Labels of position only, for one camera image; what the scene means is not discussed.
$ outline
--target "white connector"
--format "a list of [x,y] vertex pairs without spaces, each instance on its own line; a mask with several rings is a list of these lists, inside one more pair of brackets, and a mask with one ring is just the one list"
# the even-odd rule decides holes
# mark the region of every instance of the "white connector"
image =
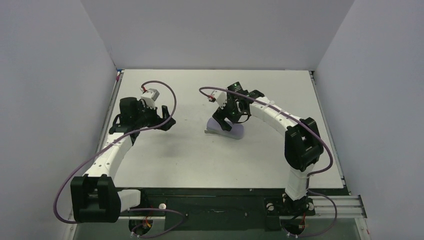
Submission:
[[124,189],[118,192],[120,199],[120,212],[124,212],[140,204],[142,192],[137,189]]
[[223,109],[227,105],[227,93],[224,91],[213,90],[210,94],[213,98],[215,98],[216,103],[218,103],[219,107]]
[[140,99],[143,100],[143,104],[145,104],[145,107],[149,109],[155,109],[155,101],[159,97],[159,91],[153,88],[149,88],[147,91],[143,92]]

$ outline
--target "white robot arm segment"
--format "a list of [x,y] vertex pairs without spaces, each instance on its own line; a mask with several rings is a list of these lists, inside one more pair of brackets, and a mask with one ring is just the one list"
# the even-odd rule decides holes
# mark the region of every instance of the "white robot arm segment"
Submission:
[[[274,105],[273,101],[270,101],[266,96],[258,97],[257,100],[273,105],[281,112],[284,112],[287,115],[291,115],[290,113],[284,111],[277,105]],[[250,104],[250,114],[254,117],[257,117],[270,125],[273,129],[279,132],[282,136],[285,136],[288,127],[294,127],[297,123],[289,118],[284,117],[280,114],[280,112],[275,111],[274,109],[268,107],[268,105],[262,105],[257,102],[253,102]],[[293,118],[300,120],[300,117],[291,115]],[[288,182],[285,187],[285,193],[292,200],[299,200],[303,198],[308,190],[306,188],[308,174],[312,172],[315,164],[309,165],[305,171],[300,171],[290,167],[290,172],[288,174]]]
[[[210,95],[215,99],[216,103],[219,105],[219,108],[223,109],[227,105],[226,92],[214,90]],[[258,97],[257,100],[263,103],[266,103],[268,105],[264,106],[257,102],[253,102],[250,104],[250,114],[266,122],[273,129],[277,130],[277,132],[279,132],[281,135],[284,135],[286,133],[287,127],[289,126],[293,127],[297,125],[295,121],[284,117],[283,115],[280,114],[280,112],[275,111],[269,106],[274,106],[275,108],[279,109],[281,112],[287,115],[290,115],[297,120],[299,120],[300,117],[286,112],[282,108],[275,105],[274,102],[270,101],[266,96]]]
[[[124,135],[122,132],[115,132],[107,136],[105,146],[111,144],[115,139]],[[106,152],[100,155],[93,165],[85,172],[88,177],[100,177],[105,174],[112,179],[118,171],[125,154],[133,146],[130,136],[124,137],[121,141],[114,144]]]

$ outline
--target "screw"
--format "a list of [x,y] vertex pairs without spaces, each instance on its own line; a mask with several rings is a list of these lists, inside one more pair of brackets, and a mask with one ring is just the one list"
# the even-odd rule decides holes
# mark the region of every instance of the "screw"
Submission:
[[268,203],[268,204],[266,205],[266,209],[267,209],[268,211],[274,211],[274,205],[273,205],[272,203]]

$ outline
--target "black bracket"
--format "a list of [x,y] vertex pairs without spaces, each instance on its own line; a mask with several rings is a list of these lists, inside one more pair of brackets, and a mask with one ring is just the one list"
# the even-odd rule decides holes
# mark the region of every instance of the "black bracket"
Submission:
[[[243,87],[242,85],[240,85],[240,82],[235,82],[231,84],[230,86],[227,87],[227,89],[239,94],[246,95],[247,97],[250,97],[253,99],[257,99],[259,97],[265,96],[262,92],[258,90],[253,90],[251,92],[247,90],[243,90]],[[242,122],[239,122],[242,116],[247,116],[247,119],[249,119],[249,117],[251,116],[251,111],[250,111],[251,103],[253,103],[253,101],[248,100],[244,97],[227,93],[226,105],[223,108],[218,107],[218,109],[213,113],[212,118],[218,122],[222,130],[231,131],[233,127],[230,124],[228,124],[225,121],[225,119],[230,120],[233,124],[242,123]]]
[[121,213],[121,200],[110,176],[75,176],[70,182],[72,209],[79,223],[114,223]]
[[[119,101],[119,110],[120,114],[116,115],[113,119],[112,127],[109,129],[109,134],[126,134],[144,127],[153,127],[163,123],[170,116],[167,106],[162,105],[161,118],[157,114],[157,107],[155,109],[145,107],[143,105],[143,101],[137,100],[135,97],[122,98]],[[157,129],[168,131],[175,123],[175,119],[171,118],[167,123]],[[130,135],[132,144],[134,144],[139,134],[139,132],[136,132]]]
[[[300,121],[320,136],[314,119],[308,117]],[[292,168],[304,172],[309,165],[318,162],[323,152],[323,145],[301,125],[297,124],[287,128],[285,132],[284,156]]]

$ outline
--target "red wire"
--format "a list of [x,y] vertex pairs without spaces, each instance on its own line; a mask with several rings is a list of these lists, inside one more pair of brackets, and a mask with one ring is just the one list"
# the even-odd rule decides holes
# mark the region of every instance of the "red wire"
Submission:
[[145,217],[144,221],[145,221],[146,225],[148,224],[147,218],[150,217],[152,215],[152,213],[153,213],[152,211],[148,212],[148,215]]
[[302,221],[300,221],[299,225],[301,225],[305,221],[306,213],[303,213]]

